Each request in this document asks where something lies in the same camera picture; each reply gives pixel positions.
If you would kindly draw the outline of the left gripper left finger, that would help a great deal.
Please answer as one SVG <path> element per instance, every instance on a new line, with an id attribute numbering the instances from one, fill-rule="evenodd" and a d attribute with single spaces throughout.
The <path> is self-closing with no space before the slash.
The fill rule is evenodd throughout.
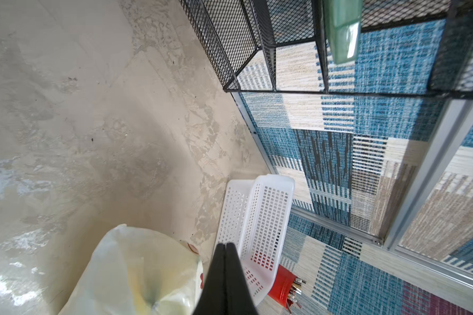
<path id="1" fill-rule="evenodd" d="M 215 247 L 204 288 L 193 314 L 226 314 L 225 245 Z"/>

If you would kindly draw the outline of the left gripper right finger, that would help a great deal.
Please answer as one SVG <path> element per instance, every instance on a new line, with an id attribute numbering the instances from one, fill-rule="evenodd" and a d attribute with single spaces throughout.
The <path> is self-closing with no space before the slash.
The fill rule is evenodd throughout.
<path id="1" fill-rule="evenodd" d="M 227 314 L 258 314 L 234 243 L 225 245 L 225 288 Z"/>

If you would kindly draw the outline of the white perforated plastic basket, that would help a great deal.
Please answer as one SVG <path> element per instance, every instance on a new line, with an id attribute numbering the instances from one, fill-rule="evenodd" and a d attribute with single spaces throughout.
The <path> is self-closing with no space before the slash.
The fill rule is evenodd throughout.
<path id="1" fill-rule="evenodd" d="M 215 242 L 235 244 L 256 306 L 275 283 L 294 189 L 295 181 L 283 175 L 227 183 Z"/>

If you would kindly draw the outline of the white plastic bag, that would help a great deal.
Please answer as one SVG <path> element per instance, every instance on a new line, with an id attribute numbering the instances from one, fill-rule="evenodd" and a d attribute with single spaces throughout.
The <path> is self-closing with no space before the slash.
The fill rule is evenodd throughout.
<path id="1" fill-rule="evenodd" d="M 99 242 L 61 314 L 192 314 L 202 293 L 197 248 L 121 224 Z"/>

